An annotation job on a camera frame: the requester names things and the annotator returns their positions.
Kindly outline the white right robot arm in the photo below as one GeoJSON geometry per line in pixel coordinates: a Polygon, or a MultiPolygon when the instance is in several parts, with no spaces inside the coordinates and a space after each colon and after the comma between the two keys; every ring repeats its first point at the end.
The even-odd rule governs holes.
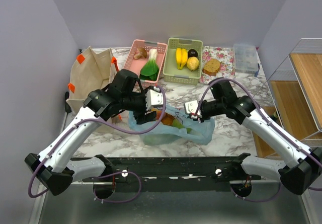
{"type": "Polygon", "coordinates": [[[248,91],[238,97],[232,82],[237,81],[217,78],[208,84],[214,100],[200,100],[199,117],[204,120],[224,114],[254,132],[281,158],[277,161],[248,155],[231,167],[232,175],[239,180],[248,175],[279,180],[293,194],[303,194],[321,175],[321,148],[311,148],[294,138],[270,118],[248,91]]]}

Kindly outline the green cabbage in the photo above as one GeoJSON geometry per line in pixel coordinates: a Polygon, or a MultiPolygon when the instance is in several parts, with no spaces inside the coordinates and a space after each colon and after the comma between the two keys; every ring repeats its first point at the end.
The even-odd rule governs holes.
{"type": "Polygon", "coordinates": [[[159,126],[146,134],[140,135],[140,138],[146,145],[170,144],[183,138],[182,135],[189,135],[191,131],[191,128],[159,126]]]}

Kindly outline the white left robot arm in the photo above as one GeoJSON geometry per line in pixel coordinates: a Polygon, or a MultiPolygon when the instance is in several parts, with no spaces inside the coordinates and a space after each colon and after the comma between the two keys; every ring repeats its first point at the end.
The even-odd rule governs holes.
{"type": "Polygon", "coordinates": [[[123,111],[131,111],[138,124],[156,118],[156,113],[151,109],[166,106],[164,90],[157,86],[134,92],[136,85],[140,86],[141,81],[135,73],[126,69],[118,71],[111,83],[89,93],[76,117],[57,139],[39,154],[26,156],[25,163],[33,173],[28,186],[31,198],[37,197],[31,191],[35,179],[57,196],[73,182],[91,177],[107,181],[116,172],[113,164],[102,155],[82,161],[72,161],[71,158],[102,125],[130,134],[129,130],[108,122],[123,111]]]}

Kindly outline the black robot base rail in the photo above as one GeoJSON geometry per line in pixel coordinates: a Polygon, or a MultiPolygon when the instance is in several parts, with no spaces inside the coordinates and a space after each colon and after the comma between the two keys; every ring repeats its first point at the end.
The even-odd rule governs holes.
{"type": "Polygon", "coordinates": [[[152,157],[108,158],[106,174],[115,177],[89,177],[85,183],[95,186],[115,184],[117,192],[134,192],[141,181],[141,190],[148,192],[229,191],[230,182],[259,180],[246,174],[240,164],[246,155],[238,157],[152,157]]]}

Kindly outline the light blue plastic grocery bag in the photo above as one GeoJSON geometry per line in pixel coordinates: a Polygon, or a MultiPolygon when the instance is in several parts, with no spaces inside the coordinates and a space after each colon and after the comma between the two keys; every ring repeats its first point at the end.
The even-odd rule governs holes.
{"type": "Polygon", "coordinates": [[[204,122],[199,123],[198,121],[194,121],[185,114],[183,109],[174,108],[169,105],[166,106],[166,113],[174,116],[173,125],[171,127],[176,128],[191,128],[192,131],[189,135],[183,136],[181,139],[185,139],[188,141],[192,141],[197,144],[207,145],[212,140],[212,135],[215,129],[215,121],[214,119],[209,119],[204,122]]]}

